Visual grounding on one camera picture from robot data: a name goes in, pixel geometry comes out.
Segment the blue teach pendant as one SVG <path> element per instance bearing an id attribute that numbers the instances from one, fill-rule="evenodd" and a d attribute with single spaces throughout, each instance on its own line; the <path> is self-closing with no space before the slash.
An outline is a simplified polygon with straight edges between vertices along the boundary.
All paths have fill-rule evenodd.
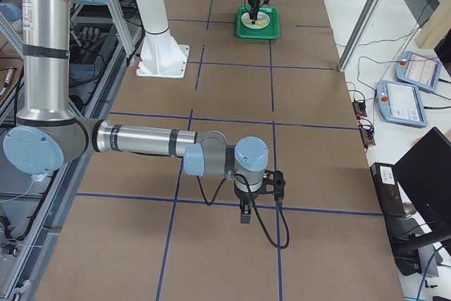
<path id="1" fill-rule="evenodd" d="M 403 82 L 381 80 L 376 102 L 383 119 L 389 123 L 424 128 L 427 117 L 419 88 Z"/>
<path id="2" fill-rule="evenodd" d="M 395 69 L 395 77 L 402 82 L 416 85 L 425 92 L 435 92 L 442 63 L 437 58 L 423 56 L 413 51 L 401 55 Z"/>

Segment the green plastic tray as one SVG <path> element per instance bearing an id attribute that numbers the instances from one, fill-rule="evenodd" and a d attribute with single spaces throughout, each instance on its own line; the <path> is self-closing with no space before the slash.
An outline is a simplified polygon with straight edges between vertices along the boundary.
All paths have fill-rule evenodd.
<path id="1" fill-rule="evenodd" d="M 280 36 L 279 12 L 276 7 L 262 6 L 259 11 L 268 14 L 271 22 L 262 30 L 252 30 L 246 28 L 241 23 L 241 16 L 249 12 L 250 6 L 240 6 L 237 10 L 236 34 L 245 39 L 276 39 Z"/>

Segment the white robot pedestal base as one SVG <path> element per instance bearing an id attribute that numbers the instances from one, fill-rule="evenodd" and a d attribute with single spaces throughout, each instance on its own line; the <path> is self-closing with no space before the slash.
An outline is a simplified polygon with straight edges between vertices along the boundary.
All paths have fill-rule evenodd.
<path id="1" fill-rule="evenodd" d="M 190 47 L 171 34 L 164 0 L 136 0 L 144 30 L 137 75 L 183 78 Z"/>

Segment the far blue teach pendant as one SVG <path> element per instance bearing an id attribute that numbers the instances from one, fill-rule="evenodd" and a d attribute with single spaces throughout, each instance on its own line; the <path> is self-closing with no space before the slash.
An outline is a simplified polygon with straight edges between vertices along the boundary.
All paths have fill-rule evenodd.
<path id="1" fill-rule="evenodd" d="M 425 92 L 435 92 L 442 63 L 437 58 L 423 56 L 413 51 L 401 55 L 395 69 L 395 77 L 402 82 L 416 85 Z"/>

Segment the black laptop monitor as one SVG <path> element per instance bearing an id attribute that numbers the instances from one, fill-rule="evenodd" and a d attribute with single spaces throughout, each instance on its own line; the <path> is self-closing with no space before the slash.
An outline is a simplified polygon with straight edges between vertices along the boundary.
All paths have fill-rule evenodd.
<path id="1" fill-rule="evenodd" d="M 394 174 L 431 229 L 450 225 L 450 141 L 439 129 L 431 128 L 402 156 Z"/>

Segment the near blue teach pendant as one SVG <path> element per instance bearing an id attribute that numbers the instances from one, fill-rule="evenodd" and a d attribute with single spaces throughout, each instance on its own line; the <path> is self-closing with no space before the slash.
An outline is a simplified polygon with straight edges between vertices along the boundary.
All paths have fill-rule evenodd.
<path id="1" fill-rule="evenodd" d="M 389 123 L 424 128 L 427 117 L 419 88 L 403 82 L 381 80 L 376 102 L 383 119 Z"/>

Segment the aluminium frame post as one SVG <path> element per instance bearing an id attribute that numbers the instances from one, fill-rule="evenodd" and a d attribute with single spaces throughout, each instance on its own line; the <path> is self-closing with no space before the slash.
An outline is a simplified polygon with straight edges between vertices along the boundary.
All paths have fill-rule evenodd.
<path id="1" fill-rule="evenodd" d="M 370 20 L 372 19 L 373 14 L 375 13 L 379 3 L 381 0 L 366 0 L 364 7 L 360 13 L 360 16 L 357 20 L 357 23 L 348 39 L 345 49 L 340 57 L 338 63 L 338 71 L 344 72 L 350 60 L 357 49 L 360 40 L 364 36 L 364 33 L 369 26 Z"/>

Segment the white round plate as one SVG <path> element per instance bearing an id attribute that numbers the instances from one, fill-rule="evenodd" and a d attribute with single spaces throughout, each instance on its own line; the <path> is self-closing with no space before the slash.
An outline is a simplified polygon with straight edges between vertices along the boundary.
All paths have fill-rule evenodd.
<path id="1" fill-rule="evenodd" d="M 262 29 L 264 29 L 265 27 L 259 27 L 258 25 L 250 25 L 249 24 L 249 13 L 248 12 L 245 12 L 245 13 L 243 13 L 242 14 L 242 16 L 241 16 L 241 23 L 246 27 L 246 28 L 249 28 L 249 29 L 252 29 L 252 30 L 262 30 Z M 268 16 L 268 14 L 266 14 L 266 13 L 264 13 L 264 12 L 261 12 L 261 11 L 259 11 L 258 12 L 258 17 L 257 17 L 257 20 L 258 21 L 264 21 L 264 22 L 267 22 L 268 23 L 268 25 L 269 25 L 269 23 L 271 22 L 271 19 L 270 19 L 270 17 Z"/>

